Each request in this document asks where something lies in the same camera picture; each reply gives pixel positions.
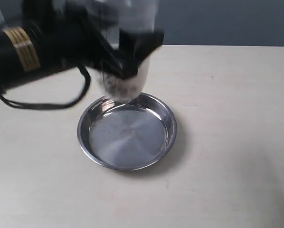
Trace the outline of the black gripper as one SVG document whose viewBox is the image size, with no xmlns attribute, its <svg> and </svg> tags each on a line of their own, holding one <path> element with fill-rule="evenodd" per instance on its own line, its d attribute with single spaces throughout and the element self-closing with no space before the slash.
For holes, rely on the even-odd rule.
<svg viewBox="0 0 284 228">
<path fill-rule="evenodd" d="M 22 16 L 48 61 L 82 62 L 122 80 L 135 77 L 164 40 L 162 30 L 121 29 L 118 48 L 113 48 L 102 32 L 117 25 L 118 10 L 97 0 L 67 0 L 60 9 L 52 0 L 24 0 Z"/>
</svg>

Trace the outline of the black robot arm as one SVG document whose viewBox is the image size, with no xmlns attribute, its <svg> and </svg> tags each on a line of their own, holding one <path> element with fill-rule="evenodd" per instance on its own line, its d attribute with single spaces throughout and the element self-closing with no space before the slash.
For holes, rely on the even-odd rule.
<svg viewBox="0 0 284 228">
<path fill-rule="evenodd" d="M 79 103 L 91 76 L 99 72 L 103 92 L 118 102 L 136 98 L 146 77 L 146 61 L 163 45 L 164 32 L 155 29 L 119 28 L 117 46 L 106 32 L 120 26 L 123 4 L 92 0 L 68 0 L 62 10 L 51 0 L 25 0 L 22 14 L 0 25 L 0 100 L 16 109 L 61 110 Z M 77 68 L 85 83 L 79 95 L 67 103 L 26 103 L 9 100 L 13 88 Z"/>
</svg>

